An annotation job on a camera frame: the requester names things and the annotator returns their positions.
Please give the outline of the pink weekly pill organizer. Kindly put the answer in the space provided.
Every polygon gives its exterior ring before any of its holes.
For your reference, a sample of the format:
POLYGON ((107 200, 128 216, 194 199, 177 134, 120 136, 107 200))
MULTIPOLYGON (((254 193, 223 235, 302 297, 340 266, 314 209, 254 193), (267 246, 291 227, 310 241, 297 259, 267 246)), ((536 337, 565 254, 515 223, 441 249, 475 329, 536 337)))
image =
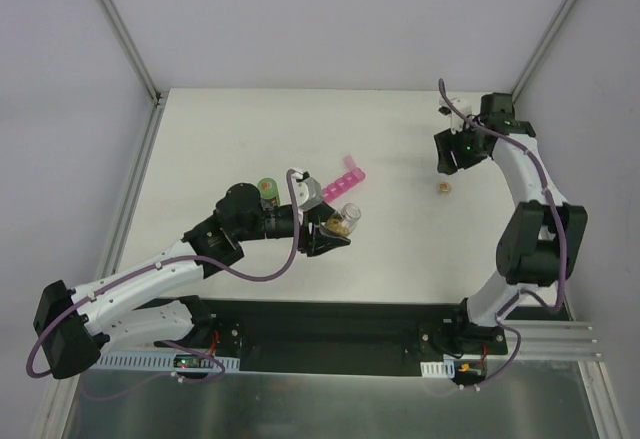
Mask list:
POLYGON ((366 179, 365 172, 357 165, 351 155, 343 158, 346 172, 322 188, 323 200, 329 204, 366 179))

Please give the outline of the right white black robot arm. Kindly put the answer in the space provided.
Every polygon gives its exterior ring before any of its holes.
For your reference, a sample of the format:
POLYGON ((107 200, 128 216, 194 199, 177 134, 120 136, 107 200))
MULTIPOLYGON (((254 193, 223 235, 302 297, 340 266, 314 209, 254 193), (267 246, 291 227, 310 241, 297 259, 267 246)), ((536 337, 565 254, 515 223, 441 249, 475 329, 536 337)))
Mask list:
POLYGON ((559 311, 584 237, 588 213, 573 205, 554 184, 539 153, 534 127, 517 119, 512 97, 486 94, 478 113, 439 87, 439 112, 450 125, 434 137, 437 171, 453 175, 486 159, 503 174, 514 212, 495 253, 496 270, 482 288, 464 299, 450 328, 452 346, 473 353, 494 338, 505 318, 522 299, 544 300, 540 291, 553 288, 559 311))

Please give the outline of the clear bottle with yellow pills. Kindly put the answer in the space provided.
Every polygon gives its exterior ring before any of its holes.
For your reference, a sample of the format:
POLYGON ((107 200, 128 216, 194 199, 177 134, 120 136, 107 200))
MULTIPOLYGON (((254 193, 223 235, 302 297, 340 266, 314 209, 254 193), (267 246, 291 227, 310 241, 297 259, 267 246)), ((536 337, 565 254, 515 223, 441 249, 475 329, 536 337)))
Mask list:
POLYGON ((362 217, 360 208, 347 203, 340 210, 335 210, 324 223, 325 227, 342 237, 350 236, 362 217))

